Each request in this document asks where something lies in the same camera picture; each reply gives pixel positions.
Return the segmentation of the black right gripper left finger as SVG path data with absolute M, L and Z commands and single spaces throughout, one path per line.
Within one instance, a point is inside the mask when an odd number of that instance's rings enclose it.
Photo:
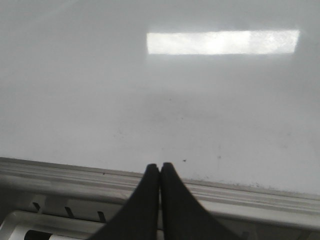
M 158 230 L 160 172 L 147 165 L 138 186 L 118 213 L 90 240 L 155 240 Z

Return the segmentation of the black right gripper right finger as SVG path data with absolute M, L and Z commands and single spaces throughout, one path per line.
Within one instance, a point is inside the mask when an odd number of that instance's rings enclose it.
M 160 172 L 162 224 L 166 240 L 240 240 L 196 200 L 170 162 Z

